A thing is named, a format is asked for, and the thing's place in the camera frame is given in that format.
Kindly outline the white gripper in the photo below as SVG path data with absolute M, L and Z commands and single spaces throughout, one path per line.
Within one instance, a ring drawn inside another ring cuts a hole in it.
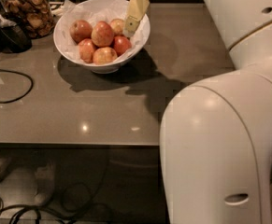
M 123 34 L 132 37 L 144 18 L 150 1 L 149 0 L 129 0 L 126 11 Z

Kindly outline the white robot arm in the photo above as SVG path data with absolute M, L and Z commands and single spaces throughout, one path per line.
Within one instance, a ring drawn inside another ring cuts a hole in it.
M 167 106 L 160 158 L 171 224 L 271 224 L 272 0 L 204 0 L 234 71 Z

